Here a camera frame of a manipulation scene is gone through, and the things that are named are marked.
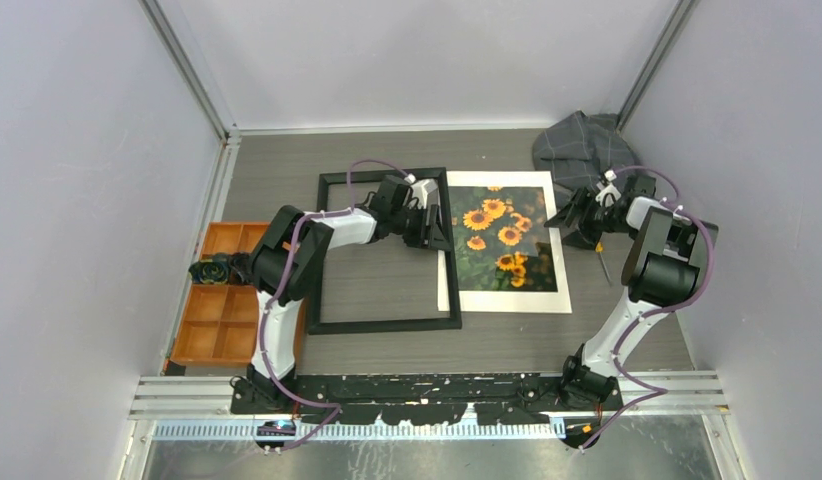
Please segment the yellow handled screwdriver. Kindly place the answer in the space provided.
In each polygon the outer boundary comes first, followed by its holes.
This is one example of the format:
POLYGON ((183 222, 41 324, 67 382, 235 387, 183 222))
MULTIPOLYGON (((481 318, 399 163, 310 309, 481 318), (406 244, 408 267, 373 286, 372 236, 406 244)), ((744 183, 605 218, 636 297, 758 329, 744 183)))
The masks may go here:
POLYGON ((604 249, 603 244, 601 242, 598 242, 595 246, 595 253, 597 255, 597 258, 599 260, 600 266, 602 268, 604 277, 605 277, 608 285, 609 286, 614 286, 614 281, 612 279, 610 270, 608 268, 607 262, 606 262, 605 257, 604 257, 604 251, 605 251, 605 249, 604 249))

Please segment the sunflower photo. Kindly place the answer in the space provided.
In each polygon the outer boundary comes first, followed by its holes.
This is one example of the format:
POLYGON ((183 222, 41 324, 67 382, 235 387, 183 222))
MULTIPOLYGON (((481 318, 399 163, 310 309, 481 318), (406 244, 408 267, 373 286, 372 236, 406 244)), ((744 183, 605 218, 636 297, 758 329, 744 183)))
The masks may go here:
POLYGON ((550 175, 450 171, 447 185, 461 310, 572 313, 550 175))

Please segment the black picture frame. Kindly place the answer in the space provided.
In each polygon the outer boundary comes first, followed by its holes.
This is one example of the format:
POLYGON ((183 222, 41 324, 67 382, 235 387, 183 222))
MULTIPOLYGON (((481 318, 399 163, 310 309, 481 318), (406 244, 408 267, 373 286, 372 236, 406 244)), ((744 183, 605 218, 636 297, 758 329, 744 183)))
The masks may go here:
MULTIPOLYGON (((394 333, 394 332, 414 332, 414 331, 437 331, 437 330, 457 330, 462 327, 462 311, 458 288, 456 252, 454 247, 454 235, 452 226, 449 223, 450 199, 448 193, 449 183, 447 171, 443 167, 414 168, 407 171, 376 170, 345 173, 322 173, 318 177, 317 203, 319 211, 328 208, 329 187, 332 185, 344 184, 352 187, 360 183, 376 183, 379 187, 381 180, 387 175, 395 175, 404 178, 408 174, 413 174, 418 179, 435 179, 439 188, 440 209, 444 230, 448 238, 452 241, 452 250, 449 252, 436 251, 438 253, 438 274, 439 285, 446 289, 444 297, 447 300, 446 315, 440 318, 416 318, 416 319, 378 319, 371 321, 344 321, 344 322, 324 322, 322 314, 323 296, 323 269, 317 270, 317 280, 312 293, 307 297, 304 307, 305 331, 310 335, 339 335, 339 334, 369 334, 369 333, 394 333)), ((356 213, 340 217, 332 221, 332 227, 341 230, 344 234, 352 234, 353 245, 364 245, 371 242, 376 227, 376 220, 371 216, 371 195, 356 206, 356 213)))

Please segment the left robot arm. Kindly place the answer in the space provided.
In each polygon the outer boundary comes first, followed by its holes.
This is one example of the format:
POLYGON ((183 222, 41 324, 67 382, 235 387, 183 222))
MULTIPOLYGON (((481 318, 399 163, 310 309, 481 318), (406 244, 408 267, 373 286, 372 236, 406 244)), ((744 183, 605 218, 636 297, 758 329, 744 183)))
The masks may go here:
POLYGON ((300 309, 318 293, 329 251, 369 245, 391 235, 413 249, 436 251, 446 267, 448 316, 352 322, 342 333, 459 329, 462 326, 447 173, 443 168, 323 174, 318 208, 283 206, 247 263, 258 300, 255 351, 246 379, 267 412, 285 412, 294 398, 300 309))

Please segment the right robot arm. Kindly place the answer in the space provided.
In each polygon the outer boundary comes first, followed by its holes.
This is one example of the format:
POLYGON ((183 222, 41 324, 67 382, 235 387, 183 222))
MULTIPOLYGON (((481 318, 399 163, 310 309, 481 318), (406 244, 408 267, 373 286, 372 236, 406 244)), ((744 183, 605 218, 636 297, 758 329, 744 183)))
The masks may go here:
POLYGON ((577 249, 598 250, 604 234, 626 233, 633 241, 620 277, 620 300, 600 330, 564 363, 557 392, 571 410, 602 405, 649 330, 692 304, 709 282, 719 228, 657 198, 658 177, 645 167, 609 169, 596 185, 577 189, 546 223, 570 228, 562 242, 577 249))

